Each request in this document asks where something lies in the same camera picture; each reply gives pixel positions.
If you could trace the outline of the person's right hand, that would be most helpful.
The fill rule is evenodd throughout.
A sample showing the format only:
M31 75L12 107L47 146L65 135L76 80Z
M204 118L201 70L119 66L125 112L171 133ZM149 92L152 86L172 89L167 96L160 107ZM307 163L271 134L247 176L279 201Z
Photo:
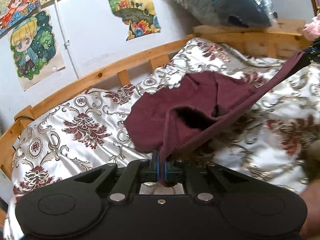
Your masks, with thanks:
M300 235L304 239L319 239L319 140L311 143L306 151L305 169L309 182L300 196L307 205L308 215Z

